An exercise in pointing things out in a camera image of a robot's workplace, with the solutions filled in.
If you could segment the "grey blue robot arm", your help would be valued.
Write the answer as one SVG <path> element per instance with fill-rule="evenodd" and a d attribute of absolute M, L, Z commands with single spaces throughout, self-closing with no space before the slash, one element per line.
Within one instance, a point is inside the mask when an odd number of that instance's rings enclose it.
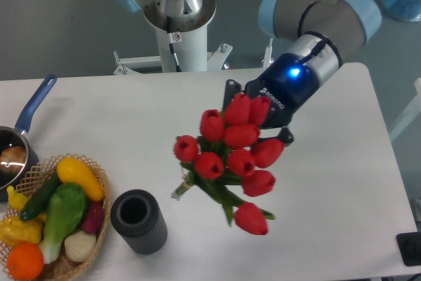
<path fill-rule="evenodd" d="M 118 0 L 130 12 L 143 11 L 155 28 L 165 72 L 206 71 L 207 26 L 215 0 Z M 262 0 L 261 30 L 292 46 L 244 86 L 226 82 L 221 111 L 204 113 L 201 135 L 220 141 L 227 127 L 279 128 L 278 139 L 291 143 L 288 130 L 295 112 L 365 45 L 382 21 L 373 0 Z"/>

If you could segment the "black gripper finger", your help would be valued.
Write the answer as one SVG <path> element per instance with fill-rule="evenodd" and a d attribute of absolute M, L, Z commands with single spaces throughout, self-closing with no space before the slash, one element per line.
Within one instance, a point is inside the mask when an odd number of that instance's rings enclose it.
<path fill-rule="evenodd" d="M 226 80 L 222 110 L 225 111 L 232 99 L 239 93 L 245 91 L 245 84 L 241 84 L 233 79 Z"/>
<path fill-rule="evenodd" d="M 282 142 L 286 147 L 290 146 L 294 142 L 294 136 L 291 133 L 288 126 L 282 126 L 280 132 L 277 136 L 269 136 L 269 137 L 263 137 L 259 138 L 257 140 L 258 143 L 261 143 L 263 141 L 267 140 L 279 140 Z"/>

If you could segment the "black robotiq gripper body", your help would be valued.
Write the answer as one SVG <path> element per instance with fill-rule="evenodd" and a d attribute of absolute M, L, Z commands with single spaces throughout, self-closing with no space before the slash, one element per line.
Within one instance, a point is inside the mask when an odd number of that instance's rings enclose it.
<path fill-rule="evenodd" d="M 315 71 L 293 53 L 281 55 L 259 77 L 247 82 L 250 97 L 268 97 L 271 105 L 262 128 L 287 126 L 294 113 L 317 91 L 320 82 Z"/>

